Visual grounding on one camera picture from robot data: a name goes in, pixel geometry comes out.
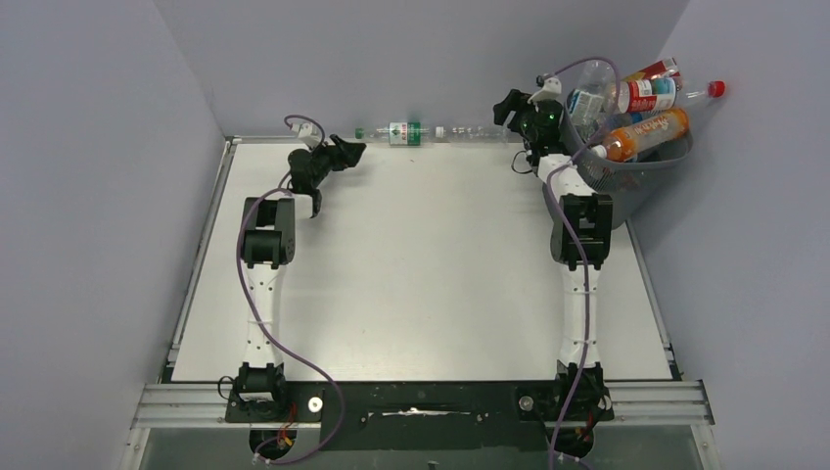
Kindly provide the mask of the red cap bottle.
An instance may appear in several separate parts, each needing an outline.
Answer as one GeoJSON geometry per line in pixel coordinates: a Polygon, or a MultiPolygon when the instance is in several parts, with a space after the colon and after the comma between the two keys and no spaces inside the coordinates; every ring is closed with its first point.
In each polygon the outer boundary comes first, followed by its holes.
{"type": "Polygon", "coordinates": [[[721,98],[727,88],[721,80],[696,85],[681,76],[626,80],[621,86],[617,111],[628,114],[657,113],[670,108],[706,105],[721,98]]]}

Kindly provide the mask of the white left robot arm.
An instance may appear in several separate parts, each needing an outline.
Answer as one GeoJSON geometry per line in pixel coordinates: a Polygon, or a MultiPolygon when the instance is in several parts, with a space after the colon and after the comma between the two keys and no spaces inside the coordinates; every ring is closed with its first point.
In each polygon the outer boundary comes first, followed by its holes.
{"type": "Polygon", "coordinates": [[[278,186],[244,202],[235,262],[250,308],[242,365],[233,379],[229,404],[256,420],[291,413],[284,356],[297,355],[279,343],[281,297],[297,247],[296,222],[316,217],[320,185],[332,172],[356,167],[367,145],[333,134],[300,138],[287,157],[289,169],[278,186]]]}

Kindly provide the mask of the green cap bottle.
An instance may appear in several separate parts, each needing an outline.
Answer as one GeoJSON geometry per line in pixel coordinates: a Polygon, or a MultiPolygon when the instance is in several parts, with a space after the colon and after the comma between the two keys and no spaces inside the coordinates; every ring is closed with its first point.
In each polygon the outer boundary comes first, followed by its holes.
{"type": "Polygon", "coordinates": [[[356,127],[353,135],[363,142],[404,148],[423,147],[435,138],[433,130],[421,121],[390,121],[380,126],[356,127]]]}

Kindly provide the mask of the crushed clear bottle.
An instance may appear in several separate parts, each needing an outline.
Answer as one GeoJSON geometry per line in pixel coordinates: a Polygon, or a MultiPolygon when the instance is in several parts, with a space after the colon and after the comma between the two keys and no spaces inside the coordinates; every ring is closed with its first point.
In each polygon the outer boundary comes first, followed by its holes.
{"type": "Polygon", "coordinates": [[[437,125],[433,131],[438,143],[506,144],[508,130],[498,125],[437,125]]]}

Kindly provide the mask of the crushed bottle white blue label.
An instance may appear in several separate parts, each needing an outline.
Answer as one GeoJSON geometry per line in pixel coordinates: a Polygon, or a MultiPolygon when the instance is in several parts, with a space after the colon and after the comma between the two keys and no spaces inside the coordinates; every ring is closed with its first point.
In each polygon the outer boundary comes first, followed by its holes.
{"type": "Polygon", "coordinates": [[[592,60],[584,65],[567,106],[570,122],[582,141],[590,141],[614,110],[616,78],[605,61],[592,60]]]}

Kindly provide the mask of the orange juice bottle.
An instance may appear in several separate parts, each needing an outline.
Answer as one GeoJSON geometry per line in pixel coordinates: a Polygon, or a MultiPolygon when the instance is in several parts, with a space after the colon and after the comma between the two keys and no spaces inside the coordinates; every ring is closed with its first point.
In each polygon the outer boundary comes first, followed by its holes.
{"type": "Polygon", "coordinates": [[[611,131],[590,151],[608,161],[625,163],[633,161],[641,152],[683,136],[689,128],[687,112],[682,108],[672,108],[611,131]]]}

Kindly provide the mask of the amber tea bottle red label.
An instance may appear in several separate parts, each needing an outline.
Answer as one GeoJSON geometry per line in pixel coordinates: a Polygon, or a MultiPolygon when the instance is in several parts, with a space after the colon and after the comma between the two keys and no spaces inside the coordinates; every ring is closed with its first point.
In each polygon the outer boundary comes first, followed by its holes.
{"type": "Polygon", "coordinates": [[[681,76],[681,73],[676,59],[674,57],[668,57],[624,77],[622,84],[637,80],[652,80],[678,76],[681,76]]]}

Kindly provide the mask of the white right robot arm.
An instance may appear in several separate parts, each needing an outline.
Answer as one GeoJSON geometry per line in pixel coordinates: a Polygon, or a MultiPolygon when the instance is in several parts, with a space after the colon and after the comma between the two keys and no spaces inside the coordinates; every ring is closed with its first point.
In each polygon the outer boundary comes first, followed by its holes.
{"type": "Polygon", "coordinates": [[[597,342],[596,309],[600,270],[610,253],[612,202],[596,193],[564,153],[560,121],[564,109],[555,98],[532,102],[531,94],[512,89],[492,108],[493,120],[520,136],[530,169],[542,182],[553,228],[550,252],[562,268],[564,291],[562,340],[557,376],[550,392],[552,408],[573,418],[589,397],[607,394],[597,342]]]}

